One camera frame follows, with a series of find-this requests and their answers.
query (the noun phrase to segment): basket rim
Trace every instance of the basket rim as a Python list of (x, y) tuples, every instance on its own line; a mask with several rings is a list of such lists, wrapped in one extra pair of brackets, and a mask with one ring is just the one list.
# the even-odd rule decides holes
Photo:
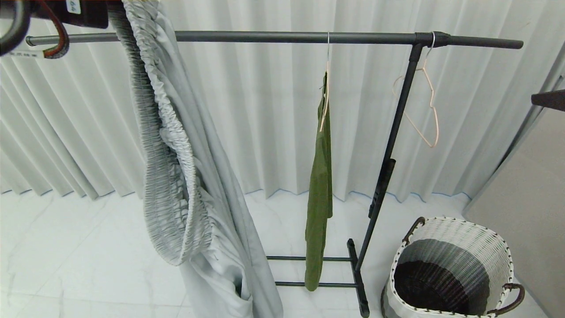
[[(457, 317), (457, 318), (483, 318), (483, 317), (490, 317), (490, 318), (494, 318), (496, 317), (496, 313), (489, 313), (489, 314), (484, 314), (484, 315), (463, 315), (461, 313), (456, 313), (456, 312), (450, 312), (450, 311), (438, 311), (438, 310), (430, 310), (427, 308), (419, 308), (419, 307), (414, 307), (409, 305), (408, 303), (406, 303), (402, 298), (400, 298), (400, 296), (398, 295), (398, 293), (396, 292), (396, 288), (394, 287), (394, 271), (396, 270), (396, 267), (398, 265), (398, 260), (400, 258), (400, 255), (402, 254), (402, 252), (404, 251), (404, 249), (406, 249), (406, 247), (408, 245), (411, 244), (411, 240), (410, 238), (412, 238), (412, 236), (414, 235), (415, 232), (417, 232), (419, 229), (421, 230), (422, 227), (424, 227), (428, 221), (430, 220), (449, 220), (452, 222), (457, 222), (457, 223), (466, 223), (469, 224), (471, 226), (476, 226), (479, 227), (482, 230), (487, 231), (489, 234), (492, 234), (493, 236), (495, 236), (497, 239), (500, 239), (500, 241), (504, 244), (504, 248), (505, 248), (505, 253), (508, 255), (508, 261), (509, 261), (509, 272), (510, 272), (510, 276), (507, 279), (506, 283), (513, 283), (514, 282), (514, 263), (512, 262), (512, 254), (510, 253), (510, 248), (508, 247), (508, 244), (506, 243), (506, 241), (495, 231), (488, 229), (487, 227), (483, 226), (483, 225), (479, 225), (467, 220), (461, 220), (458, 218), (454, 218), (454, 217), (430, 217), (430, 218), (425, 218), (425, 221), (423, 223), (419, 223), (417, 225), (414, 226), (414, 230), (412, 231), (412, 233), (409, 233), (409, 235), (406, 235), (405, 238), (402, 241), (402, 244), (400, 245), (400, 247), (397, 249), (396, 254), (394, 255), (394, 259), (392, 262), (392, 265), (390, 267), (389, 270), (389, 275), (388, 275), (388, 279), (385, 285), (385, 288), (390, 288), (390, 290), (392, 291), (393, 296), (395, 297), (395, 299), (406, 309), (414, 312), (414, 313), (426, 313), (426, 314), (435, 314), (435, 315), (449, 315), (452, 317)], [(509, 293), (510, 293), (510, 289), (508, 288), (504, 288), (504, 286), (501, 286), (503, 288), (503, 292), (501, 293), (501, 297), (500, 300), (497, 302), (497, 305), (495, 306), (495, 308), (492, 309), (500, 309), (504, 303), (504, 300), (506, 300), (506, 298), (508, 297)]]

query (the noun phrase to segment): white label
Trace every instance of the white label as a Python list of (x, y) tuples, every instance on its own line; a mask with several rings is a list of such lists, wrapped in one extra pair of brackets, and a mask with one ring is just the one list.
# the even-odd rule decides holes
[(13, 51), (6, 53), (6, 56), (45, 58), (44, 55), (43, 55), (43, 51), (25, 51), (25, 50), (13, 50)]
[(80, 14), (80, 1), (67, 0), (67, 11), (74, 14)]

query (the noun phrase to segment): gray garment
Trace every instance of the gray garment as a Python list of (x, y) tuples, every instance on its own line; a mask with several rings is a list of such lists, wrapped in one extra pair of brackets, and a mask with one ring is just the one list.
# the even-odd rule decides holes
[(132, 69), (147, 164), (145, 218), (155, 249), (179, 266), (198, 317), (282, 317), (240, 185), (188, 82), (162, 3), (124, 1), (124, 8), (127, 20), (123, 9), (111, 19)]

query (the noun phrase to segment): horizontal rack bar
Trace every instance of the horizontal rack bar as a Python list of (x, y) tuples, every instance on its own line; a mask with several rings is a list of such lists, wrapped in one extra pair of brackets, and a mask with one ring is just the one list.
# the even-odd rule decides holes
[[(524, 42), (502, 38), (452, 36), (435, 32), (436, 45), (481, 46), (520, 49)], [(346, 32), (254, 32), (254, 31), (176, 31), (178, 42), (260, 42), (260, 43), (327, 43), (331, 44), (422, 44), (431, 46), (434, 34), (423, 33), (346, 33)], [(117, 42), (116, 33), (69, 35), (71, 43)], [(58, 36), (27, 36), (29, 46), (56, 44)]]
[[(304, 261), (304, 256), (267, 256), (268, 260)], [(349, 257), (324, 257), (325, 261), (351, 261)]]
[[(304, 282), (275, 282), (277, 286), (304, 286)], [(318, 287), (353, 287), (357, 288), (355, 283), (319, 283)]]

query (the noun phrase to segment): white marble floor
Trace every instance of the white marble floor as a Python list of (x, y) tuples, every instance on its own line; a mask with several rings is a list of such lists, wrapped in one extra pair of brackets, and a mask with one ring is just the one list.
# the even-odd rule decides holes
[[(246, 195), (265, 251), (304, 255), (307, 195), (262, 191)], [(363, 266), (371, 317), (381, 317), (380, 294), (401, 238), (418, 216), (460, 217), (464, 195), (412, 196), (400, 204), (385, 199)], [(368, 197), (334, 199), (326, 256), (347, 256), (346, 241), (358, 251), (367, 226)], [(193, 318), (180, 273), (154, 251), (145, 231), (141, 200), (111, 194), (91, 201), (49, 192), (0, 196), (2, 318)], [(271, 261), (277, 280), (301, 280), (301, 261)], [(349, 263), (326, 263), (322, 281), (352, 282)], [(279, 287), (287, 318), (359, 317), (353, 289)], [(506, 318), (545, 317), (527, 297)]]

